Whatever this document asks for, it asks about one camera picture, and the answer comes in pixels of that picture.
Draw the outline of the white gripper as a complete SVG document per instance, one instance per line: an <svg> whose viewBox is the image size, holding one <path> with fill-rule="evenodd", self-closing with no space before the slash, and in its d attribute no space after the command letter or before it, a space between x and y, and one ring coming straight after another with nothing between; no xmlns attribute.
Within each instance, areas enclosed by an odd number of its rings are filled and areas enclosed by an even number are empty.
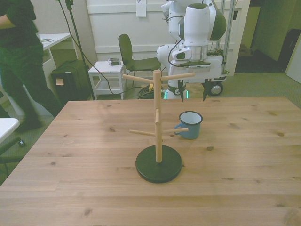
<svg viewBox="0 0 301 226"><path fill-rule="evenodd" d="M224 74L222 74L222 56L209 56L203 61L188 61L172 60L169 67L169 75L177 75L184 73L195 73L194 77L186 78L188 82L201 82L203 91L203 101L205 101L209 91L210 91L210 81L205 81L205 79L211 79L211 81L224 81ZM183 80L178 80L178 89L180 93L181 100L184 101L184 91L186 90L186 84Z"/></svg>

